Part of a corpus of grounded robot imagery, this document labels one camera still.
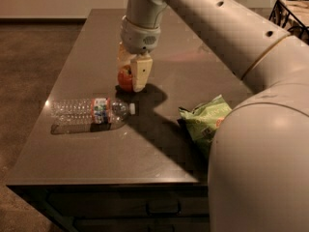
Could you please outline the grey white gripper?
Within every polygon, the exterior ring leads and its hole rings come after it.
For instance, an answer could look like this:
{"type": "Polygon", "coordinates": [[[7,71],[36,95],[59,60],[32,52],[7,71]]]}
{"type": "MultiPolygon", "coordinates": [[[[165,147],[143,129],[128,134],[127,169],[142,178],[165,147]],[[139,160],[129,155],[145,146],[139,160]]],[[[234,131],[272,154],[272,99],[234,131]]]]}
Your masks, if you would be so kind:
{"type": "Polygon", "coordinates": [[[149,29],[134,25],[126,16],[122,19],[120,32],[122,42],[119,43],[117,67],[118,70],[131,69],[132,87],[135,93],[141,92],[148,82],[153,59],[146,52],[151,52],[157,47],[160,33],[160,28],[149,29]]]}

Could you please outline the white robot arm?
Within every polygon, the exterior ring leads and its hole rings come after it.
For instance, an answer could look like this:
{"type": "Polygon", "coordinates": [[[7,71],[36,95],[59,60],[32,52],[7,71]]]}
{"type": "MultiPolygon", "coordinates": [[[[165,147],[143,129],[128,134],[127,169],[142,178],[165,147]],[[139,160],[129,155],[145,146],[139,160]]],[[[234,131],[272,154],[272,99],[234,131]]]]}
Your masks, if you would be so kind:
{"type": "Polygon", "coordinates": [[[309,232],[309,45],[235,0],[128,0],[127,52],[156,47],[167,7],[253,93],[211,145],[211,232],[309,232]]]}

